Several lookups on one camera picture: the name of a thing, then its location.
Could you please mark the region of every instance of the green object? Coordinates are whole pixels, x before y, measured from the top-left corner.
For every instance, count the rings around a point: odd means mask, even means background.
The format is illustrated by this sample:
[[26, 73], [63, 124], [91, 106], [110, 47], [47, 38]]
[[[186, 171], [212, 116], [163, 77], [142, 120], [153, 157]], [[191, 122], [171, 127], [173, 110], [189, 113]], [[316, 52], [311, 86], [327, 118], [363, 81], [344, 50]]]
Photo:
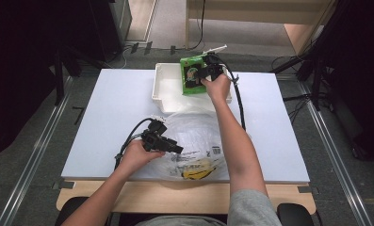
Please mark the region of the green object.
[[206, 92], [206, 87], [201, 83], [201, 79], [195, 74], [199, 69], [206, 66], [202, 59], [204, 56], [205, 55], [200, 55], [180, 59], [183, 94]]

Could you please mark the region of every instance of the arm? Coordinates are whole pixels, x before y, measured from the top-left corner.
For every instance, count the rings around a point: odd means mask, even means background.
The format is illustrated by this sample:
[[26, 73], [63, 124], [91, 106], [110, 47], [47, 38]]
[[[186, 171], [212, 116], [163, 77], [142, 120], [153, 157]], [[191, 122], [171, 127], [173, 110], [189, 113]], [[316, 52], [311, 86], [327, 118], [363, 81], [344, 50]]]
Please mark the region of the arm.
[[215, 81], [202, 79], [219, 120], [222, 148], [230, 174], [231, 194], [240, 189], [255, 189], [268, 195], [256, 151], [226, 103], [231, 81], [220, 75]]
[[128, 177], [151, 160], [163, 155], [163, 152], [146, 152], [141, 140], [131, 141], [116, 170], [63, 225], [104, 225]]

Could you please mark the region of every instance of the black device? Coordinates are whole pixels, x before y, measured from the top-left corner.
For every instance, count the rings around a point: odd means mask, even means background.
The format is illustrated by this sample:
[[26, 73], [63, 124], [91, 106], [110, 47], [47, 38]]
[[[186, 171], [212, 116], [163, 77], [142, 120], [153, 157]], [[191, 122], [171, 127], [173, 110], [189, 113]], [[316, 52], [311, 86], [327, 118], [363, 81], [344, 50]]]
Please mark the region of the black device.
[[206, 78], [210, 75], [211, 80], [214, 81], [220, 74], [224, 73], [222, 65], [220, 65], [219, 57], [216, 56], [216, 54], [208, 53], [206, 56], [202, 57], [202, 60], [207, 66], [197, 71], [198, 77]]
[[144, 142], [143, 148], [147, 152], [160, 150], [168, 153], [181, 153], [184, 148], [178, 146], [177, 141], [161, 136], [166, 130], [167, 127], [162, 121], [152, 121], [141, 135]]
[[[133, 136], [137, 128], [141, 124], [143, 124], [145, 121], [151, 122], [148, 125], [148, 129], [144, 130], [142, 134]], [[184, 150], [184, 148], [178, 146], [177, 141], [161, 136], [166, 130], [167, 130], [167, 127], [164, 125], [163, 121], [154, 120], [150, 118], [140, 121], [138, 125], [133, 129], [133, 131], [131, 131], [127, 140], [122, 145], [120, 152], [115, 156], [115, 159], [116, 159], [115, 168], [119, 166], [120, 161], [122, 160], [122, 156], [124, 154], [125, 148], [127, 148], [131, 140], [137, 137], [142, 138], [143, 143], [144, 143], [143, 148], [146, 150], [146, 152], [149, 152], [150, 150], [160, 150], [160, 151], [168, 152], [168, 153], [181, 153]]]

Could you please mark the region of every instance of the clear plastic bag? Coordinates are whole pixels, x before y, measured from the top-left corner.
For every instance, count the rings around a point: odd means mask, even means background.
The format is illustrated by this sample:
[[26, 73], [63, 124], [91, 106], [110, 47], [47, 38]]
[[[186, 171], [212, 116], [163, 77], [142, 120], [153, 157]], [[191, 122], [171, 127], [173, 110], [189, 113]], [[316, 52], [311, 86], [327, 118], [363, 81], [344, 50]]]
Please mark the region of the clear plastic bag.
[[181, 154], [166, 153], [151, 162], [164, 180], [215, 179], [226, 167], [216, 113], [190, 107], [166, 118], [163, 134], [184, 148]]

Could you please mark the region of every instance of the white plastic container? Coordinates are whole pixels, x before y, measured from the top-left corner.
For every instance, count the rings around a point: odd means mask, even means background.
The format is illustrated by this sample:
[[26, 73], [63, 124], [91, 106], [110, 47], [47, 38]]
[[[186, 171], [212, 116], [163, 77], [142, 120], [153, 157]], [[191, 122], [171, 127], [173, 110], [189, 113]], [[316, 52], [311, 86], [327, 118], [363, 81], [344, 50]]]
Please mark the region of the white plastic container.
[[[171, 114], [187, 106], [197, 106], [214, 111], [207, 93], [183, 95], [181, 65], [179, 63], [158, 63], [155, 68], [152, 100], [163, 113]], [[232, 101], [228, 93], [227, 103]]]

